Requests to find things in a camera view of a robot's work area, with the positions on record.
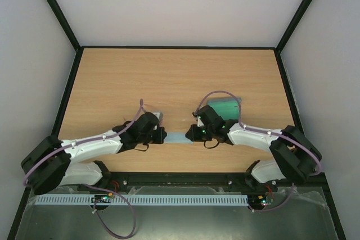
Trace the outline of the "light blue cleaning cloth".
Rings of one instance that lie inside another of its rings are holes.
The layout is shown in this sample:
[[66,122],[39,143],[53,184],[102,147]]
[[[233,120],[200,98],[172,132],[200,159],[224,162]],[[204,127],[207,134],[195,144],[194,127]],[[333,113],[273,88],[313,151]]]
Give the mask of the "light blue cleaning cloth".
[[169,132],[167,133],[164,143],[172,144],[193,144],[193,141],[186,138],[185,133],[181,132]]

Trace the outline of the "grey glasses case green lining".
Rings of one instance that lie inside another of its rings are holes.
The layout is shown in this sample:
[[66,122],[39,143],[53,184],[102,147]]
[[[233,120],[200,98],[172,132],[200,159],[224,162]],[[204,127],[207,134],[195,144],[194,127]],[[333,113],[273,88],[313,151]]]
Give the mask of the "grey glasses case green lining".
[[238,120],[240,117],[239,104],[232,98],[212,98],[207,100],[207,105],[224,120]]

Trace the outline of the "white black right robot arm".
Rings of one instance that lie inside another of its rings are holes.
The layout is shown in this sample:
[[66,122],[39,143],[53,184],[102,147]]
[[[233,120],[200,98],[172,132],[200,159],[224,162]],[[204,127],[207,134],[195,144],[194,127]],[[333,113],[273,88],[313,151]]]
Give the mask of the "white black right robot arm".
[[193,115],[197,124],[192,124],[185,134],[192,142],[215,140],[218,144],[249,146],[271,153],[271,160],[256,160],[248,168],[245,183],[251,190],[256,191],[267,182],[281,179],[304,184],[310,176],[321,172],[322,155],[295,126],[264,129],[240,120],[224,120],[208,105]]

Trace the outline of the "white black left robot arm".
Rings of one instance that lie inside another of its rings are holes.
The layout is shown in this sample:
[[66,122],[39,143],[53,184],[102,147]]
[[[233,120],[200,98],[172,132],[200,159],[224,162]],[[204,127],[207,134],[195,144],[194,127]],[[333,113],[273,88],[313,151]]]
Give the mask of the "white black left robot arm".
[[25,183],[36,195],[62,185],[105,188],[110,172],[95,158],[136,150],[140,144],[162,144],[167,136],[160,125],[162,118],[161,112],[145,112],[134,122],[87,138],[62,141],[55,135],[47,136],[21,162]]

